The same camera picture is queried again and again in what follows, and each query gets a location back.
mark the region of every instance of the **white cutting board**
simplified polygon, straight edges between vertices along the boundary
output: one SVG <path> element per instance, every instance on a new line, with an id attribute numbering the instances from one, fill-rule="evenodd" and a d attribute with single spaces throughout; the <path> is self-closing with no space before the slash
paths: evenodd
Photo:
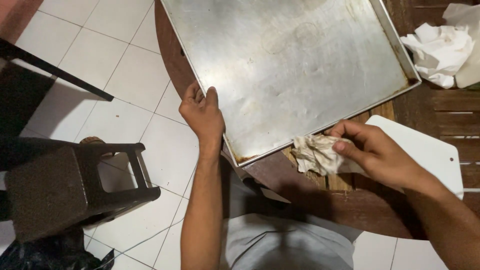
<path id="1" fill-rule="evenodd" d="M 366 124 L 380 127 L 420 166 L 435 175 L 458 198 L 463 198 L 462 174 L 455 146 L 380 115 L 373 115 Z"/>

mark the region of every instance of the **person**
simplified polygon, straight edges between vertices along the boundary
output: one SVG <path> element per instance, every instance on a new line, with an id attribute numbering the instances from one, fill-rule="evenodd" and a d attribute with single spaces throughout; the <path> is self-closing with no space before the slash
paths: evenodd
<path id="1" fill-rule="evenodd" d="M 215 88 L 209 88 L 205 98 L 193 83 L 179 111 L 198 136 L 200 149 L 181 232 L 181 269 L 353 269 L 354 247 L 340 233 L 251 213 L 224 221 L 220 151 L 225 124 Z M 334 150 L 358 163 L 373 180 L 404 190 L 449 269 L 480 267 L 479 218 L 387 134 L 349 120 L 326 133 L 351 138 L 359 148 L 339 141 Z"/>

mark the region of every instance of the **white tile floor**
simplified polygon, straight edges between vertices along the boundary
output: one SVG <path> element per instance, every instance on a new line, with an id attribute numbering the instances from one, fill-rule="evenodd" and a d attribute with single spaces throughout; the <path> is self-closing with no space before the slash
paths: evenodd
<path id="1" fill-rule="evenodd" d="M 87 250 L 98 258 L 112 248 L 118 254 L 180 221 L 198 143 L 178 113 L 180 98 L 158 49 L 154 1 L 44 0 L 17 46 L 116 97 L 106 102 L 57 80 L 22 136 L 142 142 L 149 178 L 162 189 L 158 200 L 85 229 Z M 106 190 L 135 187 L 124 156 L 107 162 L 99 165 Z M 181 223 L 165 230 L 117 258 L 114 269 L 180 269 L 180 232 Z M 13 239 L 12 223 L 1 222 L 0 252 Z M 372 233 L 357 240 L 354 261 L 356 270 L 446 269 L 429 242 Z"/>

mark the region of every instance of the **wire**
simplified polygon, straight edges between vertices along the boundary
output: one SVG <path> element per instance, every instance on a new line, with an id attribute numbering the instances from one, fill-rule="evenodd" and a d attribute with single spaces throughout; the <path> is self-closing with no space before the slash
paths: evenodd
<path id="1" fill-rule="evenodd" d="M 137 247 L 137 246 L 138 246 L 138 245 L 140 245 L 140 244 L 143 244 L 143 243 L 147 242 L 148 240 L 150 240 L 150 239 L 154 238 L 155 236 L 157 236 L 157 235 L 161 234 L 161 233 L 162 233 L 164 230 L 167 230 L 167 229 L 169 229 L 169 228 L 171 228 L 171 227 L 173 227 L 173 226 L 177 225 L 178 223 L 180 223 L 180 222 L 182 222 L 182 221 L 183 221 L 183 218 L 182 218 L 182 219 L 181 219 L 179 222 L 177 222 L 177 223 L 175 223 L 175 224 L 172 224 L 172 225 L 170 225 L 169 227 L 167 227 L 167 228 L 165 228 L 165 229 L 163 229 L 163 230 L 161 230 L 161 231 L 157 232 L 156 234 L 154 234 L 154 235 L 150 236 L 149 238 L 147 238 L 147 239 L 145 239 L 145 240 L 143 240 L 143 241 L 139 242 L 138 244 L 136 244 L 136 245 L 134 245 L 134 246 L 132 246 L 132 247 L 128 248 L 127 250 L 125 250 L 125 251 L 123 251 L 123 252 L 120 252 L 120 254 L 116 255 L 115 257 L 113 257 L 113 258 L 112 258 L 111 260 L 109 260 L 108 262 L 106 262 L 106 263 L 102 264 L 101 266 L 99 266 L 99 267 L 97 267 L 97 268 L 95 268 L 95 269 L 93 269 L 93 270 L 97 270 L 97 269 L 100 269 L 100 268 L 104 267 L 105 265 L 107 265 L 107 264 L 108 264 L 108 263 L 110 263 L 111 261 L 115 260 L 115 259 L 116 259 L 118 256 L 120 256 L 120 255 L 124 254 L 125 252 L 127 252 L 127 251 L 131 250 L 131 249 L 132 249 L 132 248 L 134 248 L 134 247 Z"/>

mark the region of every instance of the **baking tray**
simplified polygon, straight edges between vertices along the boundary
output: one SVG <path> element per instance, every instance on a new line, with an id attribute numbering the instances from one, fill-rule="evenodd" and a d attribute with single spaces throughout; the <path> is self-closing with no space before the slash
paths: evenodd
<path id="1" fill-rule="evenodd" d="M 162 0 L 245 166 L 421 83 L 382 0 Z"/>

